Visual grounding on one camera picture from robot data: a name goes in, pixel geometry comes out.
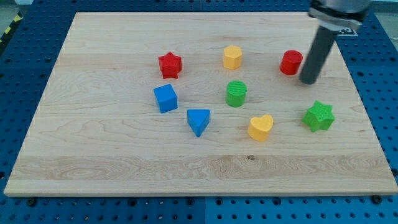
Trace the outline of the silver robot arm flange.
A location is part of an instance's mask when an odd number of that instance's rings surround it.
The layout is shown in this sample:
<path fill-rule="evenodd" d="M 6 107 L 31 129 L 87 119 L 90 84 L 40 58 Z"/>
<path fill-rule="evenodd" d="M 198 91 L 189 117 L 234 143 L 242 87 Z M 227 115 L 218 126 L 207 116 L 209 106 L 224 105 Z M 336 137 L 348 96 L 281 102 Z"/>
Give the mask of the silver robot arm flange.
<path fill-rule="evenodd" d="M 371 8 L 371 0 L 312 0 L 308 15 L 332 31 L 358 30 Z"/>

